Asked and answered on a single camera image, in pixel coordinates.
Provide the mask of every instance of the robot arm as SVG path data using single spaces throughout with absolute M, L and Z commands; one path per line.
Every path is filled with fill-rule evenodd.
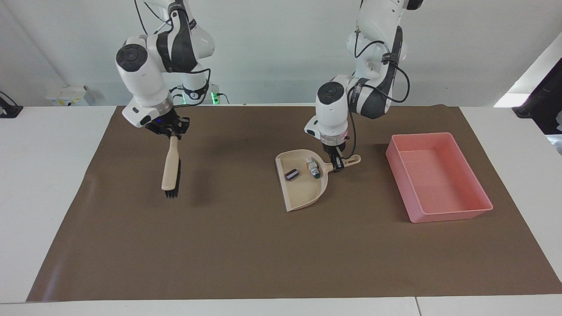
M 388 111 L 392 101 L 404 102 L 407 98 L 392 98 L 396 73 L 402 72 L 398 63 L 405 57 L 398 23 L 404 9 L 416 10 L 422 3 L 423 0 L 361 1 L 357 28 L 347 40 L 356 71 L 353 76 L 338 75 L 320 87 L 316 115 L 305 126 L 306 133 L 322 142 L 335 172 L 344 166 L 348 114 L 376 119 Z
M 130 37 L 117 52 L 116 65 L 133 99 L 123 116 L 135 127 L 147 127 L 157 134 L 181 137 L 189 127 L 173 109 L 173 98 L 162 73 L 180 73 L 189 105 L 199 105 L 209 89 L 210 69 L 199 59 L 211 56 L 215 43 L 193 18 L 183 0 L 150 0 L 168 9 L 171 30 L 154 35 Z

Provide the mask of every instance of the brown table surface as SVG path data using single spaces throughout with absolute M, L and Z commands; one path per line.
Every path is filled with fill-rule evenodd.
M 358 166 L 286 213 L 277 154 L 320 142 L 311 107 L 181 109 L 180 196 L 160 190 L 167 139 L 118 109 L 28 301 L 560 294 L 562 284 L 457 108 L 356 117 Z M 385 157 L 391 135 L 450 132 L 495 206 L 412 224 Z

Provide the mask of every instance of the beige dustpan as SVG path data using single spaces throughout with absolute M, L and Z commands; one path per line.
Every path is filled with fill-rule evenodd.
M 313 158 L 319 164 L 322 177 L 315 179 L 306 167 L 306 159 Z M 345 167 L 361 162 L 361 156 L 353 155 L 343 162 Z M 284 152 L 275 158 L 277 175 L 285 198 L 287 212 L 307 207 L 318 201 L 328 186 L 328 173 L 334 171 L 332 164 L 325 163 L 314 151 L 300 149 Z M 297 169 L 300 175 L 293 181 L 287 181 L 285 174 Z

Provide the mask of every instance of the brush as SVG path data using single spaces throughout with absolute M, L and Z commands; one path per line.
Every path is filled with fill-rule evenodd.
M 170 137 L 170 149 L 166 156 L 164 175 L 162 176 L 162 190 L 167 198 L 176 198 L 179 193 L 179 179 L 181 176 L 182 162 L 179 159 L 178 138 Z

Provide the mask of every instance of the rectangular tray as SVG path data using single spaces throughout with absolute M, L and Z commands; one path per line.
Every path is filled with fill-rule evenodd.
M 493 209 L 452 134 L 393 135 L 386 154 L 412 223 L 469 219 Z

